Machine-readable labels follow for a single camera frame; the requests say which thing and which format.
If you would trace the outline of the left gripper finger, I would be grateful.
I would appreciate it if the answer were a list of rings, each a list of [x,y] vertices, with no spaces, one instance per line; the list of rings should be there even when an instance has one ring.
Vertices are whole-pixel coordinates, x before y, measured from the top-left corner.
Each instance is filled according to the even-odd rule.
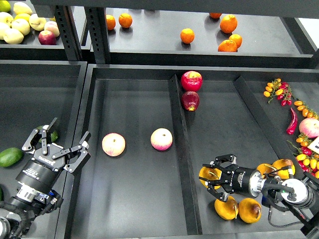
[[[35,153],[36,146],[40,143],[41,152],[43,155],[46,155],[48,153],[48,147],[52,143],[50,135],[56,130],[56,121],[57,118],[54,118],[50,124],[43,125],[42,130],[34,128],[21,149],[24,152]]]
[[[64,162],[62,163],[63,169],[71,174],[77,173],[83,168],[83,166],[91,157],[90,153],[88,152],[88,140],[90,137],[91,133],[86,131],[77,146],[55,153],[52,155],[51,159],[56,161],[57,159],[65,158]]]

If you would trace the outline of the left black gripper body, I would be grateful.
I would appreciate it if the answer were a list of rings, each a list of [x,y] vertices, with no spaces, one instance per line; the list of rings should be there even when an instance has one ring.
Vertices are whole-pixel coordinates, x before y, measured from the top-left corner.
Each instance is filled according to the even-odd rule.
[[[66,169],[69,160],[74,157],[75,151],[72,148],[63,148],[60,145],[51,143],[45,148],[35,150],[32,161],[53,172],[61,172]]]

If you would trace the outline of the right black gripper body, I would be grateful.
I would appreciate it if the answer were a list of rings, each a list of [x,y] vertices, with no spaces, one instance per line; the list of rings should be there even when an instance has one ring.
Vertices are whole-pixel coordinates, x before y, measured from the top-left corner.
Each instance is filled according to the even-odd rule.
[[[216,167],[221,171],[220,179],[217,180],[216,185],[221,186],[227,193],[235,193],[233,177],[237,166],[229,165],[227,167],[222,167],[217,165]]]

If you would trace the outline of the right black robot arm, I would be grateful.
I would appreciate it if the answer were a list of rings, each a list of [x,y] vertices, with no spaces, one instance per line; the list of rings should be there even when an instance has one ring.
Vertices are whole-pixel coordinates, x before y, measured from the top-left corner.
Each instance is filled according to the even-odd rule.
[[[319,203],[319,180],[309,172],[302,179],[293,175],[291,165],[269,173],[240,167],[236,156],[226,154],[203,164],[199,180],[207,191],[220,202],[227,202],[229,195],[238,194],[250,198],[263,196],[262,204],[270,210],[291,212],[303,224],[301,232],[308,239],[319,237],[319,215],[308,218],[303,210]]]

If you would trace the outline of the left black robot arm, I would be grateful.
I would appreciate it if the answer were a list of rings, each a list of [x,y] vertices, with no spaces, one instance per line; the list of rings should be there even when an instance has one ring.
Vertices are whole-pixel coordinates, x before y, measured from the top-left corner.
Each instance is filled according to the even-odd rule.
[[[22,151],[32,157],[16,177],[20,184],[17,194],[0,203],[1,209],[17,215],[17,218],[0,218],[2,239],[21,238],[28,233],[31,223],[38,216],[60,208],[63,198],[53,190],[54,184],[63,171],[75,174],[90,158],[90,132],[85,132],[76,146],[63,148],[51,140],[55,122],[52,120],[41,129],[33,129],[22,146]]]

